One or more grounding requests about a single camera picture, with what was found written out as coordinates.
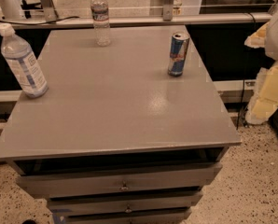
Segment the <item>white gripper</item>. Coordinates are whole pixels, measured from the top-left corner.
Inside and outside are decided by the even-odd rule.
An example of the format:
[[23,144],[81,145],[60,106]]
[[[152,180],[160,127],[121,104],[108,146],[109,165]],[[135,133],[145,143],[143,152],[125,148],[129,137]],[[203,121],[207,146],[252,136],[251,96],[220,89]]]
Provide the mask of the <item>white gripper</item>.
[[265,47],[265,54],[277,61],[270,69],[259,70],[254,94],[247,106],[245,120],[259,125],[267,121],[278,108],[278,10],[269,24],[264,23],[246,38],[244,44],[253,49]]

